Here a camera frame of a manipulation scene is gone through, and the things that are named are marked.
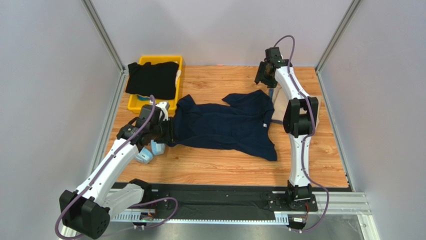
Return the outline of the light blue headphones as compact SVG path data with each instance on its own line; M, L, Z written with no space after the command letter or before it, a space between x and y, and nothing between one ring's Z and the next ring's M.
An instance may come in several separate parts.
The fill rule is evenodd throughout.
M150 149L143 147L142 150L135 156L135 160L139 163L149 164L155 156L159 156L165 153L166 144L157 143L154 140L150 142Z

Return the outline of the navy t shirt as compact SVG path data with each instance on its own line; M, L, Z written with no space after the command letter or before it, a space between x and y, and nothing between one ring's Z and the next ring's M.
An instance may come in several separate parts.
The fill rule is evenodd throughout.
M277 161L275 145L269 138L269 127L275 111L271 98L262 90L230 93L225 104L197 104L191 95L177 102L173 117L176 141L169 147L237 150Z

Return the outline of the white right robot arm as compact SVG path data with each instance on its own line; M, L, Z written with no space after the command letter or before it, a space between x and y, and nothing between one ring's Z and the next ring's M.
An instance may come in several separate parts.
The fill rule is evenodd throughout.
M318 99L303 89L288 61L260 62L254 82L280 86L288 100L282 125L290 140L291 170L283 203L290 210L303 209L313 195L309 147L316 131Z

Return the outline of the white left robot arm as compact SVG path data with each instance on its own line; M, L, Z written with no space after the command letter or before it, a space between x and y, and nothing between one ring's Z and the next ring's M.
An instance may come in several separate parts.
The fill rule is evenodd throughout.
M115 193L110 193L126 166L137 160L149 163L162 155L166 145L175 140L169 103L144 105L138 117L123 126L111 149L91 175L74 191L65 190L60 198L61 214L55 223L63 224L94 240L106 231L111 219L128 208L149 208L147 218L154 217L156 200L151 184L133 179Z

